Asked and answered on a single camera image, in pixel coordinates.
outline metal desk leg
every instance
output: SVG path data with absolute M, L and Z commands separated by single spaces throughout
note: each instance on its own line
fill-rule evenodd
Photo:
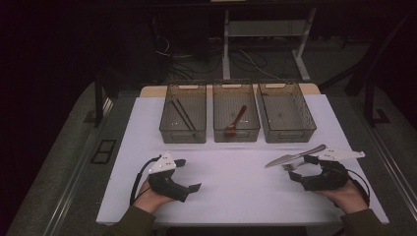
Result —
M 226 10 L 224 15 L 224 40 L 223 40 L 223 79 L 230 80 L 230 64 L 229 64 L 229 11 Z
M 316 8 L 312 8 L 309 13 L 306 24 L 304 25 L 303 34 L 301 35 L 301 43 L 297 50 L 292 50 L 292 55 L 294 56 L 295 63 L 297 64 L 298 70 L 300 71 L 301 79 L 304 82 L 309 82 L 310 76 L 307 72 L 306 66 L 304 65 L 303 55 L 304 47 L 306 46 L 307 39 L 309 37 L 310 28 L 313 24 L 314 15 L 316 14 Z

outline dark background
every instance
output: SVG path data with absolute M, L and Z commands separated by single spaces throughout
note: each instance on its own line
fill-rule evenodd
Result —
M 413 1 L 376 2 L 348 9 L 319 8 L 311 37 L 372 39 L 381 31 L 387 33 Z M 166 62 L 153 51 L 158 41 L 153 34 L 155 26 L 149 24 L 150 14 L 94 11 L 79 4 L 0 3 L 0 234 L 7 231 L 73 105 L 95 78 L 103 79 L 110 96 L 117 96 L 121 89 L 139 89 L 163 80 Z M 161 13 L 162 20 L 170 25 L 164 29 L 156 26 L 157 31 L 205 60 L 207 39 L 222 37 L 223 14 L 178 14 Z M 242 11 L 233 17 L 246 19 L 248 14 Z M 417 78 L 416 64 L 411 63 L 417 53 L 416 23 L 413 14 L 373 74 L 382 88 L 389 90 L 395 104 L 404 107 L 401 109 L 414 125 L 416 109 L 407 109 L 407 105 L 415 104 L 417 97 L 413 93 L 416 80 L 410 80 Z M 191 33 L 187 30 L 191 28 L 196 30 Z M 388 88 L 393 78 L 400 82 L 395 89 Z

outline gray carpet floor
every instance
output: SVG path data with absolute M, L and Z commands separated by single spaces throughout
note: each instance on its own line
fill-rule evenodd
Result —
M 236 48 L 247 52 L 257 63 L 268 62 L 264 63 L 262 69 L 269 74 L 303 83 L 290 53 L 295 43 L 278 40 L 263 48 Z M 319 85 L 354 65 L 368 48 L 367 44 L 341 48 L 341 43 L 339 39 L 308 42 L 303 59 L 312 83 Z M 184 59 L 177 61 L 180 64 L 174 66 L 194 79 L 220 79 L 221 66 L 217 67 L 220 58 L 221 56 L 216 54 L 210 57 L 208 62 Z M 251 66 L 238 50 L 231 51 L 231 58 L 232 78 L 268 77 Z M 172 79 L 181 78 L 168 74 L 167 81 Z M 390 221 L 389 227 L 398 232 L 398 235 L 417 235 L 416 220 L 388 174 L 371 131 L 378 132 L 381 136 L 413 190 L 417 190 L 417 159 L 414 158 L 417 154 L 417 133 L 381 90 L 376 92 L 375 106 L 386 113 L 390 123 L 379 124 L 375 129 L 370 128 L 362 115 L 363 92 L 356 97 L 346 96 L 343 92 L 348 80 L 349 78 L 346 78 L 322 93 L 328 96 L 351 146 L 367 153 L 367 157 L 359 162 L 386 211 Z M 93 123 L 86 120 L 94 111 L 93 86 L 86 88 L 46 158 L 10 228 L 9 235 L 42 235 L 45 230 L 46 235 L 102 234 L 106 226 L 95 223 L 95 218 L 138 94 L 138 91 L 120 93 L 117 99 L 112 100 L 112 108 L 103 123 L 99 128 L 95 128 Z M 116 141 L 109 163 L 89 163 L 102 140 Z M 338 229 L 337 226 L 307 227 L 307 234 L 332 235 Z

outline white table surface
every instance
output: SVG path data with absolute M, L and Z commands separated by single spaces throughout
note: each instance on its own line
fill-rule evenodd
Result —
M 326 96 L 305 98 L 318 127 L 308 143 L 267 144 L 262 129 L 255 143 L 215 143 L 212 99 L 208 97 L 207 142 L 196 145 L 164 144 L 158 129 L 164 97 L 137 98 L 96 221 L 117 222 L 129 206 L 137 173 L 148 160 L 169 150 L 175 159 L 187 160 L 184 167 L 176 169 L 172 179 L 186 187 L 198 183 L 202 187 L 190 194 L 185 203 L 174 202 L 160 208 L 155 213 L 156 226 L 339 224 L 342 211 L 327 198 L 304 191 L 280 166 L 264 168 L 282 155 L 320 144 L 350 149 Z M 356 159 L 341 163 L 365 178 Z M 315 175 L 321 169 L 305 165 L 296 172 Z M 388 223 L 372 188 L 371 208 L 381 222 Z

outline dark green sleeve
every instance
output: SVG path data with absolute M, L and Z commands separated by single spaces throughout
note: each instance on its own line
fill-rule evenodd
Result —
M 371 209 L 365 209 L 341 217 L 346 236 L 393 236 Z
M 104 236 L 149 236 L 155 216 L 134 206 L 129 206 L 119 222 L 109 226 Z

